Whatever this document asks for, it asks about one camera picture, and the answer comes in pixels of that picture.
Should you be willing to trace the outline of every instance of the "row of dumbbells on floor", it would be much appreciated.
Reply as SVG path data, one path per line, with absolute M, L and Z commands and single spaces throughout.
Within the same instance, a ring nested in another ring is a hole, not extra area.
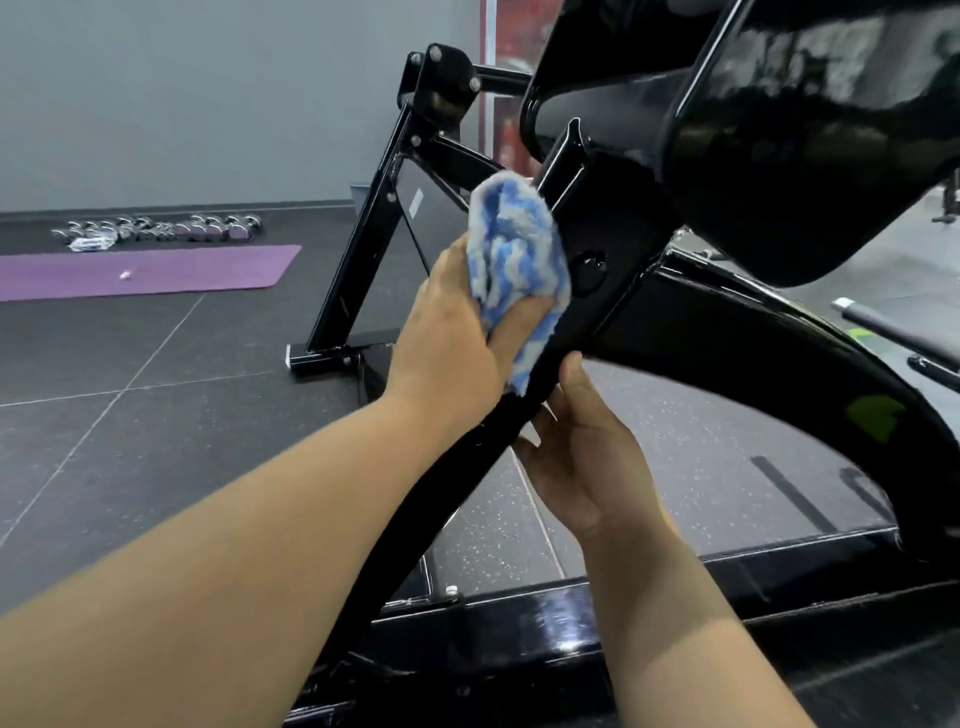
M 51 232 L 64 245 L 74 241 L 104 240 L 110 243 L 130 240 L 183 240 L 195 242 L 246 242 L 263 231 L 258 215 L 220 217 L 218 215 L 191 215 L 178 223 L 155 222 L 149 217 L 118 217 L 115 220 L 87 220 L 68 222 L 65 229 Z

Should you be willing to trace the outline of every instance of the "cleaning cloth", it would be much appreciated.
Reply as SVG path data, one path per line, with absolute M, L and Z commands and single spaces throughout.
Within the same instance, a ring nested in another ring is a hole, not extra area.
M 507 389 L 522 396 L 530 371 L 570 305 L 570 273 L 549 207 L 516 172 L 497 172 L 473 190 L 467 264 L 470 292 L 480 302 L 487 334 L 524 296 L 557 300 L 514 359 Z

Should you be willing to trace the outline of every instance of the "gray wall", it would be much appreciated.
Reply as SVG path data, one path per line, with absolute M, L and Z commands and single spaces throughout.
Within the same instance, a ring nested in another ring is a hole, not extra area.
M 349 197 L 479 0 L 4 0 L 0 211 Z M 475 143 L 475 113 L 464 128 Z

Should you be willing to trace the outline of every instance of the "purple yoga mat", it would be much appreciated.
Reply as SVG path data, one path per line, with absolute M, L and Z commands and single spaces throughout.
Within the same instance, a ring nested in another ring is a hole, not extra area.
M 268 288 L 299 252 L 299 245 L 239 245 L 2 255 L 0 302 Z

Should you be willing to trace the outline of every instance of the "gray speckled floor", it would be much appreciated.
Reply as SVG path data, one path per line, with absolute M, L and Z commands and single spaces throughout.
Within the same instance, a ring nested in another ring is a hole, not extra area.
M 401 178 L 404 204 L 419 184 Z M 446 240 L 463 213 L 437 194 L 425 190 L 412 227 L 423 236 L 429 210 Z M 829 301 L 853 294 L 943 330 L 960 305 L 960 229 L 938 228 L 929 216 L 918 206 L 839 271 L 789 295 L 832 315 Z M 271 289 L 0 304 L 0 612 L 356 406 L 352 378 L 297 384 L 283 367 L 286 344 L 302 341 L 313 323 L 354 213 L 265 218 L 265 242 L 303 246 Z M 52 251 L 54 222 L 0 227 L 0 255 Z M 428 259 L 442 245 L 428 237 L 421 244 Z M 357 329 L 399 326 L 423 276 L 401 228 Z M 960 425 L 955 395 L 907 370 L 894 345 L 870 345 Z M 588 367 L 701 553 L 817 532 L 791 492 L 840 530 L 882 521 L 849 486 L 850 472 L 841 476 L 849 463 L 787 425 L 671 381 Z M 433 550 L 441 588 L 466 594 L 584 572 L 576 543 L 509 452 Z

